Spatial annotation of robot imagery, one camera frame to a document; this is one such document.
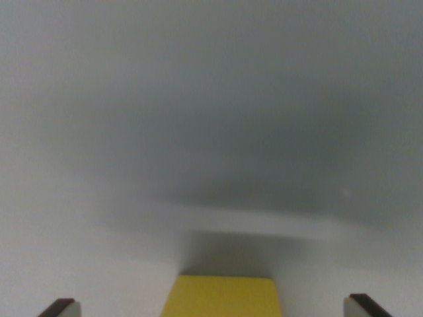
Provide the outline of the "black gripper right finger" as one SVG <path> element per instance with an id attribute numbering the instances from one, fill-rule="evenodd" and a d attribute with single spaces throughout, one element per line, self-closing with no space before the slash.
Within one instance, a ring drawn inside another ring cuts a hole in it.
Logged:
<path id="1" fill-rule="evenodd" d="M 365 293 L 350 294 L 344 299 L 344 317 L 392 317 Z"/>

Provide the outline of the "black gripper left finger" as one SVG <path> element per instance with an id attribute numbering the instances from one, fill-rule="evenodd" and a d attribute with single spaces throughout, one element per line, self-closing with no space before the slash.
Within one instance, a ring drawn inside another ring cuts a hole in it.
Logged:
<path id="1" fill-rule="evenodd" d="M 75 299 L 57 299 L 38 317 L 81 317 L 81 303 Z"/>

